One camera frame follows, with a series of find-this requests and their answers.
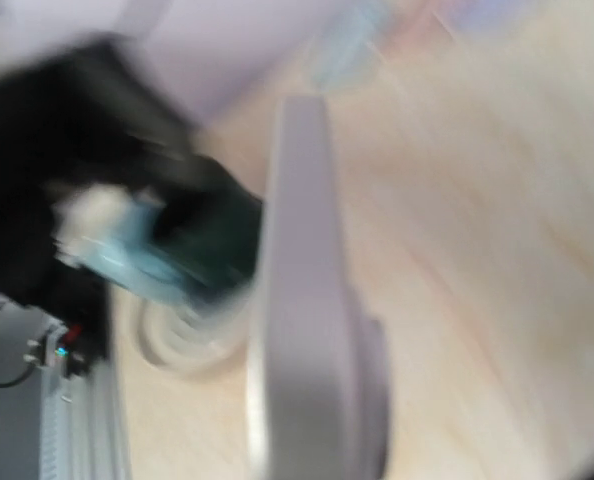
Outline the white-edged black smartphone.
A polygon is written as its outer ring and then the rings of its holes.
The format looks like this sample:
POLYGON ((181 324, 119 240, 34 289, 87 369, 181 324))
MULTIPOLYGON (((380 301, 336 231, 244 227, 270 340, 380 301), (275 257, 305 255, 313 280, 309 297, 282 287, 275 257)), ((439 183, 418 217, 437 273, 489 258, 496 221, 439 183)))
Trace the white-edged black smartphone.
POLYGON ((388 349, 346 268, 323 99, 285 99, 266 183, 247 363, 255 479, 380 479, 388 349))

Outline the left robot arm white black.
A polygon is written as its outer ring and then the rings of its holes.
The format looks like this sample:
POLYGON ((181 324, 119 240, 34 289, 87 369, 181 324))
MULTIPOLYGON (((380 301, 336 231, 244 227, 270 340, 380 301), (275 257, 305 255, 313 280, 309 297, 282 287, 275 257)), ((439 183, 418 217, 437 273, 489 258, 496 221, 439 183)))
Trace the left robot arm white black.
POLYGON ((101 37, 0 75, 0 294, 35 304, 57 251, 53 205, 110 183, 160 195, 198 177, 189 123, 101 37))

